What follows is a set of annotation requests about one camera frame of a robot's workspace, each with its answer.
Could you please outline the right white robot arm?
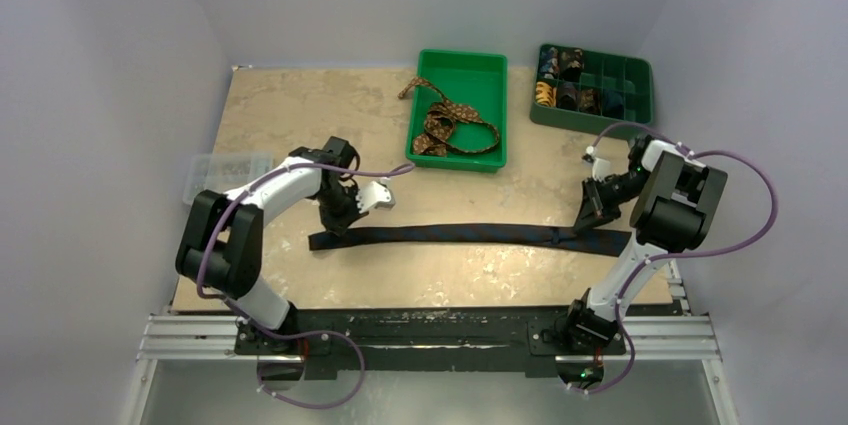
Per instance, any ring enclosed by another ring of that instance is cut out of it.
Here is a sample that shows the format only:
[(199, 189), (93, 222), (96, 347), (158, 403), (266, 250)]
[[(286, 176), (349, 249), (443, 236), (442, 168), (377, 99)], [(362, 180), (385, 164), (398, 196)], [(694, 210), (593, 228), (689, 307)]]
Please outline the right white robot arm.
[(615, 265), (573, 301), (559, 325), (564, 344), (576, 352), (609, 345), (629, 306), (651, 277), (675, 253), (697, 249), (713, 222), (728, 175), (648, 134), (629, 143), (628, 168), (614, 174), (609, 161), (590, 146), (583, 156), (591, 175), (573, 230), (598, 243), (607, 224), (620, 218), (621, 205), (634, 204), (631, 234)]

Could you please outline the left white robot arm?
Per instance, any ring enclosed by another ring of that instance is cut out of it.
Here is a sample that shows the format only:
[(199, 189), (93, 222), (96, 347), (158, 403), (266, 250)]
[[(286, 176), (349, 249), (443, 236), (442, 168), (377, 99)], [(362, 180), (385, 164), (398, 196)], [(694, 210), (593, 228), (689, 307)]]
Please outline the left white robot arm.
[(175, 268), (204, 298), (233, 305), (260, 325), (259, 340), (272, 353), (297, 344), (294, 307), (261, 276), (265, 227), (293, 204), (315, 200), (325, 230), (343, 234), (365, 216), (357, 184), (346, 185), (360, 162), (346, 140), (331, 137), (321, 149), (299, 147), (271, 172), (219, 193), (200, 192), (192, 203)]

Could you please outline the bright green plastic tray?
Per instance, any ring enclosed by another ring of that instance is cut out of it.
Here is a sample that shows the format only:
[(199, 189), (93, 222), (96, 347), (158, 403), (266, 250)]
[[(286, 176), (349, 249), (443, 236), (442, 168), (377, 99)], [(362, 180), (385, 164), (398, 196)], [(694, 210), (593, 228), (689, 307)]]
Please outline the bright green plastic tray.
[[(423, 131), (426, 112), (438, 95), (424, 87), (410, 91), (405, 98), (411, 101), (410, 123), (405, 152), (419, 167), (455, 171), (495, 173), (507, 161), (507, 60), (503, 55), (425, 49), (420, 52), (416, 76), (425, 78), (449, 99), (477, 109), (482, 118), (501, 132), (501, 143), (488, 153), (460, 155), (449, 152), (447, 157), (415, 155), (412, 140)], [(485, 147), (493, 141), (483, 126), (459, 124), (450, 142), (458, 147)]]

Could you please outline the dark green compartment organizer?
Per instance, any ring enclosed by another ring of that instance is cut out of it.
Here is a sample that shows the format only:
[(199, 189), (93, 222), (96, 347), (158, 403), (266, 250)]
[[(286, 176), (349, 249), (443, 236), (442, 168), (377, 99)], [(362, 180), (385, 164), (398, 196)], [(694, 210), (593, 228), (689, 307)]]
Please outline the dark green compartment organizer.
[[(562, 48), (580, 48), (584, 51), (584, 70), (577, 85), (579, 91), (587, 88), (603, 90), (614, 90), (621, 93), (625, 100), (625, 115), (623, 120), (604, 117), (602, 114), (590, 115), (576, 111), (549, 108), (535, 102), (535, 84), (544, 81), (555, 85), (558, 79), (544, 79), (539, 73), (540, 49), (542, 47), (554, 46)], [(582, 132), (587, 134), (598, 134), (608, 126), (634, 122), (642, 125), (652, 123), (654, 117), (654, 93), (653, 72), (651, 65), (644, 59), (609, 54), (587, 50), (581, 47), (565, 46), (546, 43), (539, 47), (537, 67), (534, 79), (534, 93), (529, 111), (529, 118), (538, 125), (545, 125), (560, 129)]]

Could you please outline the dark navy striped tie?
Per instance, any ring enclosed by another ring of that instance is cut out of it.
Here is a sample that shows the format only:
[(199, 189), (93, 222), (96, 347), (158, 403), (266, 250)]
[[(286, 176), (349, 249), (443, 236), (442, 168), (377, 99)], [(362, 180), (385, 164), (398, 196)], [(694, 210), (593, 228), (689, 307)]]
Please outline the dark navy striped tie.
[(464, 223), (351, 228), (341, 235), (320, 232), (308, 237), (311, 251), (386, 243), (505, 244), (617, 257), (631, 234), (617, 230), (576, 231), (552, 225)]

